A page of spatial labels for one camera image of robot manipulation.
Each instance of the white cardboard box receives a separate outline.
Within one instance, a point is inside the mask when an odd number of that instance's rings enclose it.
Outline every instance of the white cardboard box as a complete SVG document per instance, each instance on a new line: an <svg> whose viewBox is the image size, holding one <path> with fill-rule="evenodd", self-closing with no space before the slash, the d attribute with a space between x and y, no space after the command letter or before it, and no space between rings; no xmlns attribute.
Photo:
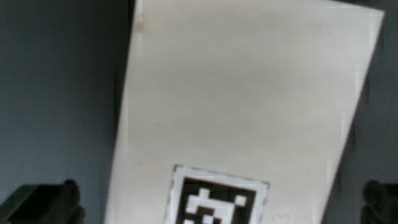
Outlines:
<svg viewBox="0 0 398 224"><path fill-rule="evenodd" d="M383 16L326 0L139 1L107 224L321 223Z"/></svg>

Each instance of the dark gray background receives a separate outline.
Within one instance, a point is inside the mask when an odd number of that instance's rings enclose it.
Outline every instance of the dark gray background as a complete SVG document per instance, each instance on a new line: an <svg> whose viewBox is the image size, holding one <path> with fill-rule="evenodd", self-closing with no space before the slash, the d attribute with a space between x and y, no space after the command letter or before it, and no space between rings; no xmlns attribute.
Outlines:
<svg viewBox="0 0 398 224"><path fill-rule="evenodd" d="M386 21L326 222L360 223L370 179L398 183L398 1ZM131 35L129 0L0 0L0 203L74 178L104 222Z"/></svg>

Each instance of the white box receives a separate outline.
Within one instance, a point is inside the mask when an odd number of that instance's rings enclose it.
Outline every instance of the white box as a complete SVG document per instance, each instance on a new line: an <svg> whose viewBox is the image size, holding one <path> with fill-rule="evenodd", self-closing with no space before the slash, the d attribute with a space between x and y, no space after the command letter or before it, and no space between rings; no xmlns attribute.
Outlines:
<svg viewBox="0 0 398 224"><path fill-rule="evenodd" d="M106 223L218 221L218 186L244 179L267 204L235 224L321 223L385 13L326 0L138 4ZM210 184L184 208L193 168Z"/></svg>

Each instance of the dark surface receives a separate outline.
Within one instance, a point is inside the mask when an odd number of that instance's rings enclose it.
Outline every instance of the dark surface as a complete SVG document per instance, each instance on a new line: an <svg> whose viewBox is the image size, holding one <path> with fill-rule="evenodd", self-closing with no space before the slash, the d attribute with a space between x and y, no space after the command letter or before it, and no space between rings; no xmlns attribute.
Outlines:
<svg viewBox="0 0 398 224"><path fill-rule="evenodd" d="M388 12L328 205L356 224L370 179L398 183L398 1ZM81 183L88 224L104 222L118 124L129 0L0 0L0 202L22 184Z"/></svg>
<svg viewBox="0 0 398 224"><path fill-rule="evenodd" d="M75 179L104 222L129 0L0 0L0 203Z"/></svg>
<svg viewBox="0 0 398 224"><path fill-rule="evenodd" d="M324 224L360 224L367 182L398 183L398 1L356 3L386 18Z"/></svg>

